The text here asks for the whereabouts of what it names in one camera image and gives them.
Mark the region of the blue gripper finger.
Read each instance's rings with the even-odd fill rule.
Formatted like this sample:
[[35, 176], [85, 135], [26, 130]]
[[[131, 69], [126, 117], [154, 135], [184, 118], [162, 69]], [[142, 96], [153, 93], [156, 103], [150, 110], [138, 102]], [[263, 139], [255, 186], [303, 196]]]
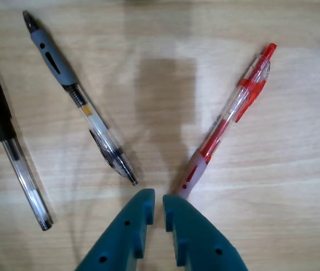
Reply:
[[147, 226], [154, 223], [155, 191], [142, 189], [114, 218], [77, 270], [136, 270], [144, 257]]
[[187, 200], [165, 195], [163, 207], [177, 266], [185, 270], [247, 270], [236, 248]]

